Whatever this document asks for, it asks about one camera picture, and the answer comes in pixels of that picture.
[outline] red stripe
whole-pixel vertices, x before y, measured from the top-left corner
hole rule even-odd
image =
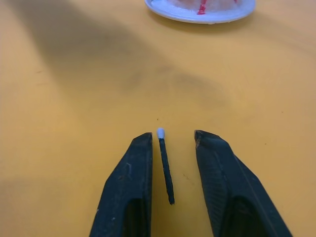
[[[201,5],[199,6],[199,10],[197,12],[198,15],[204,15],[205,14],[205,4],[207,0],[201,0]]]

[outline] white plate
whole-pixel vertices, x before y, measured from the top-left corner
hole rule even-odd
[[[204,15],[197,15],[196,11],[178,8],[167,0],[145,0],[147,7],[154,13],[176,21],[215,24],[236,21],[250,15],[255,6],[255,0],[243,0],[240,6],[226,11],[206,12]]]

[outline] white dish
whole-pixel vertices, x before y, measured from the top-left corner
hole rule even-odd
[[[250,15],[255,6],[255,0],[243,0],[240,6],[225,11],[206,12],[198,15],[197,11],[182,9],[170,4],[167,0],[145,0],[147,7],[154,13],[176,21],[198,24],[215,24],[236,21]]]

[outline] plate rim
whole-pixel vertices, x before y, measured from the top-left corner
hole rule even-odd
[[[145,0],[145,4],[146,6],[148,7],[149,10],[151,10],[152,12],[154,12],[155,14],[159,15],[159,16],[162,16],[162,17],[165,17],[165,18],[168,18],[168,19],[171,19],[171,20],[175,20],[175,21],[181,21],[181,22],[187,22],[187,23],[196,23],[196,24],[217,24],[217,23],[227,23],[227,22],[232,22],[232,21],[236,21],[236,20],[239,20],[239,19],[242,19],[248,15],[250,15],[254,9],[255,9],[255,6],[256,6],[256,0],[249,0],[251,1],[252,5],[249,6],[249,10],[248,11],[245,11],[243,14],[237,14],[235,17],[228,17],[228,18],[219,18],[217,20],[215,19],[196,19],[196,18],[193,18],[193,17],[183,17],[183,16],[179,16],[179,15],[176,15],[176,14],[173,14],[173,13],[169,13],[167,11],[164,11],[164,10],[161,10],[159,8],[156,8],[154,7],[151,2],[153,0]]]

